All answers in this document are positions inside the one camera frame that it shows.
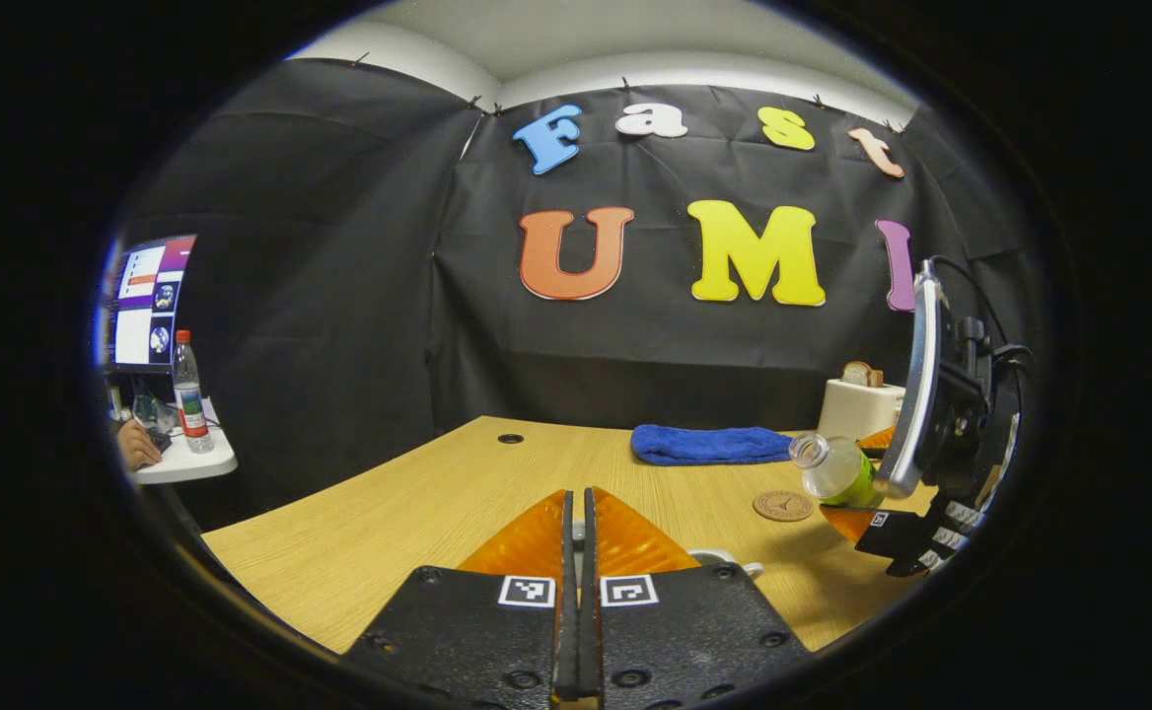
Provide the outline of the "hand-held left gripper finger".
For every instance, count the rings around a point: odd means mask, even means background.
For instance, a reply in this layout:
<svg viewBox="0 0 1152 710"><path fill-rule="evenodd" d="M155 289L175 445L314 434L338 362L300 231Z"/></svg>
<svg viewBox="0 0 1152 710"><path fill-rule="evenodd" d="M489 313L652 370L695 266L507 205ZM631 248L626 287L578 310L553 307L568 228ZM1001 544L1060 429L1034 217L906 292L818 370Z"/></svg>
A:
<svg viewBox="0 0 1152 710"><path fill-rule="evenodd" d="M573 692L573 493L544 496L454 567L423 565L343 660L432 705L553 709Z"/></svg>
<svg viewBox="0 0 1152 710"><path fill-rule="evenodd" d="M746 566L692 554L585 491L581 686L602 709L697 709L810 660Z"/></svg>

